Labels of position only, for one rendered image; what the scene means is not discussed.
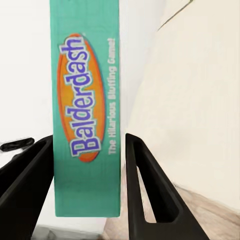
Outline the board game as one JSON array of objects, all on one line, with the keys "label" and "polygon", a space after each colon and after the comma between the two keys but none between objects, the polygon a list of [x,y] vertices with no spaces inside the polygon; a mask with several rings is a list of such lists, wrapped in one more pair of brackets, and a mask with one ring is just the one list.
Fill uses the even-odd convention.
[{"label": "board game", "polygon": [[120,0],[49,0],[55,217],[121,216]]}]

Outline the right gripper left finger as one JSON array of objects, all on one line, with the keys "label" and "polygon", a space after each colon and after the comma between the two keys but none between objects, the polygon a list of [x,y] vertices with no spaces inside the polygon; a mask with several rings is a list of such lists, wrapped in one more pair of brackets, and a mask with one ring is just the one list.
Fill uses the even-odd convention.
[{"label": "right gripper left finger", "polygon": [[31,240],[53,178],[53,135],[0,168],[0,240]]}]

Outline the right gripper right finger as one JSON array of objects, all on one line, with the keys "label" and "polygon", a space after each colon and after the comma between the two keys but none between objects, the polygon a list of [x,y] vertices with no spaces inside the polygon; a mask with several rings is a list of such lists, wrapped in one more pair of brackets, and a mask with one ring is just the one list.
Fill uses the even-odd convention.
[{"label": "right gripper right finger", "polygon": [[[209,240],[146,143],[129,133],[125,163],[129,240]],[[156,223],[145,220],[138,171]]]}]

